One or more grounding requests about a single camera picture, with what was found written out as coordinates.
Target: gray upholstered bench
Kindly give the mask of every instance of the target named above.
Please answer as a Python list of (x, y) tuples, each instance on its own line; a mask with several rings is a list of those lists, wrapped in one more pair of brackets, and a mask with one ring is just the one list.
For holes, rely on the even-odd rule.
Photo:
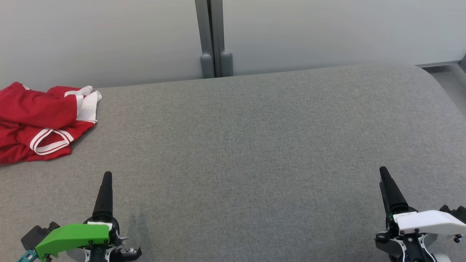
[[(420, 211), (466, 204), (466, 120), (414, 66), (100, 92), (99, 123), (71, 156), (0, 167), (2, 261), (24, 253), (34, 225), (88, 218), (107, 170), (143, 262), (388, 261), (373, 241), (381, 165)], [(451, 242), (431, 249), (466, 255)]]

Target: gray floor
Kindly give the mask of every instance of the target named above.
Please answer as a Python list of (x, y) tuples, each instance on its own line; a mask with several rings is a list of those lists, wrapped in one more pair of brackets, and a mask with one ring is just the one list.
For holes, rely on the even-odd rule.
[(466, 117), (466, 73), (459, 65), (424, 68), (443, 87), (456, 107)]

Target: white wall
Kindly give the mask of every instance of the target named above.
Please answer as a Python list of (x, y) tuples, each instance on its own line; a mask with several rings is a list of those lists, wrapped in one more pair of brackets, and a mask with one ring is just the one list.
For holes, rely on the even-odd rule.
[(464, 0), (223, 0), (235, 75), (466, 54)]
[(0, 89), (202, 78), (194, 0), (4, 0)]

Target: red garment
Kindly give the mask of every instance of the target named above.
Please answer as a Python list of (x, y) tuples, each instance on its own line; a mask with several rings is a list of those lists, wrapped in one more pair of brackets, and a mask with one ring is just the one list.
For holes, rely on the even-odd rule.
[(91, 86), (39, 92), (14, 82), (0, 90), (0, 164), (71, 154), (69, 144), (97, 123), (101, 98)]

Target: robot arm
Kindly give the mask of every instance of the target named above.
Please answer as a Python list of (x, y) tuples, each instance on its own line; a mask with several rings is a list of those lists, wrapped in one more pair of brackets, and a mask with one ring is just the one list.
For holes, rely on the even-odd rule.
[(126, 262), (138, 259), (141, 248), (125, 249), (118, 221), (113, 217), (112, 173), (105, 172), (94, 212), (83, 224), (60, 227), (55, 222), (48, 228), (35, 226), (21, 242), (26, 254), (18, 262), (52, 261), (51, 255), (66, 251), (78, 262)]
[(449, 262), (445, 255), (427, 248), (439, 234), (455, 235), (459, 243), (466, 234), (466, 209), (418, 212), (408, 206), (386, 167), (380, 168), (380, 190), (386, 214), (386, 231), (376, 234), (376, 247), (389, 254), (392, 262)]

